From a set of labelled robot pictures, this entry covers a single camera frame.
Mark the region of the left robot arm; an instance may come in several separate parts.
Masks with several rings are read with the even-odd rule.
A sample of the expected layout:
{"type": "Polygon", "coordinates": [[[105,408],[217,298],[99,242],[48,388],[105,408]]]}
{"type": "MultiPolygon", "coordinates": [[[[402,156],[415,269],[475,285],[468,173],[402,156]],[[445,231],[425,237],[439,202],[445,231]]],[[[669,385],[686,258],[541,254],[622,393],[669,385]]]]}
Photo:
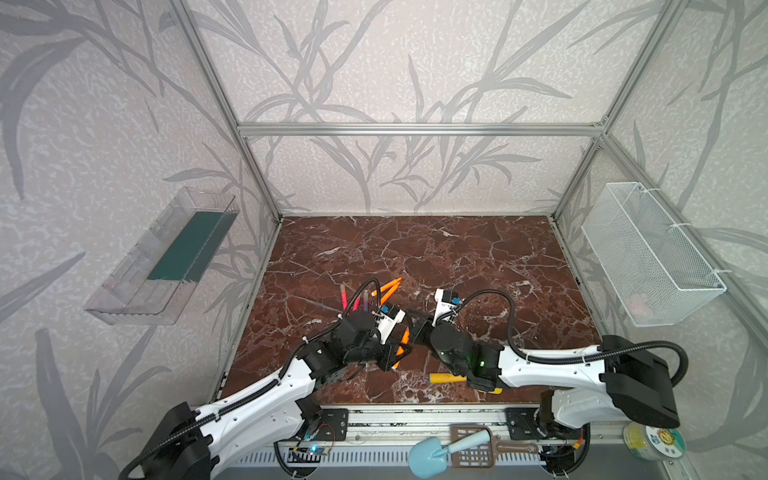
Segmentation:
{"type": "Polygon", "coordinates": [[[226,398],[169,409],[137,457],[119,473],[130,479],[213,479],[234,461],[315,428],[321,409],[313,393],[340,380],[348,367],[375,364],[386,371],[410,348],[390,337],[403,310],[343,313],[305,338],[277,371],[226,398]]]}

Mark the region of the pink marker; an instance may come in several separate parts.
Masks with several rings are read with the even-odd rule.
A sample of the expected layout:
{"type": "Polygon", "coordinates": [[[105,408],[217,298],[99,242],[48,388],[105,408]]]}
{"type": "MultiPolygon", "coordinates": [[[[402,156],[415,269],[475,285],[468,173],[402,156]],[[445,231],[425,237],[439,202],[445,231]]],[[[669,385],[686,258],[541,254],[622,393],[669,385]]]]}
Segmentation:
{"type": "Polygon", "coordinates": [[[345,310],[348,306],[348,295],[346,291],[346,286],[344,284],[340,285],[340,297],[341,297],[341,303],[342,303],[342,310],[345,310]]]}

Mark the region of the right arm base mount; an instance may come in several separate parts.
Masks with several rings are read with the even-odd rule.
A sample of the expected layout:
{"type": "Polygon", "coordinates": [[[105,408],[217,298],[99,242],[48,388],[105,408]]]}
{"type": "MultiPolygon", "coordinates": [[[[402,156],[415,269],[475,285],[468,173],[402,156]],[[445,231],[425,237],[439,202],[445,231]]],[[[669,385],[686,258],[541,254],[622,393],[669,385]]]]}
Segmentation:
{"type": "Polygon", "coordinates": [[[504,409],[505,424],[512,440],[564,441],[574,443],[582,437],[581,429],[545,422],[539,418],[539,408],[534,406],[504,409]]]}

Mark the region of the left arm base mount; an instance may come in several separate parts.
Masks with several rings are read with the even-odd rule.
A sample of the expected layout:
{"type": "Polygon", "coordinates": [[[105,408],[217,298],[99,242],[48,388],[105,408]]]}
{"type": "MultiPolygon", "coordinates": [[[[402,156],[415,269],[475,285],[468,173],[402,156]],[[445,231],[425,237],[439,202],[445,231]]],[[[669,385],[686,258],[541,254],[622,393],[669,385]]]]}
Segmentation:
{"type": "Polygon", "coordinates": [[[305,422],[297,436],[305,442],[338,442],[347,437],[350,411],[345,408],[321,409],[305,422]]]}

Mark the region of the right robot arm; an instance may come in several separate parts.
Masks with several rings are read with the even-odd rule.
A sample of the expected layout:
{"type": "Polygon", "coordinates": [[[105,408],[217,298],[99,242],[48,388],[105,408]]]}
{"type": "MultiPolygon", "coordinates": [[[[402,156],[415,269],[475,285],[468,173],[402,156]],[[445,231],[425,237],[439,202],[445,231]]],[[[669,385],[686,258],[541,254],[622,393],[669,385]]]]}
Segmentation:
{"type": "Polygon", "coordinates": [[[448,321],[418,317],[409,328],[412,344],[430,348],[472,389],[548,387],[540,405],[546,423],[571,429],[612,420],[681,424],[674,388],[685,377],[688,357],[672,342],[606,335],[598,345],[570,351],[523,350],[475,340],[448,321]]]}

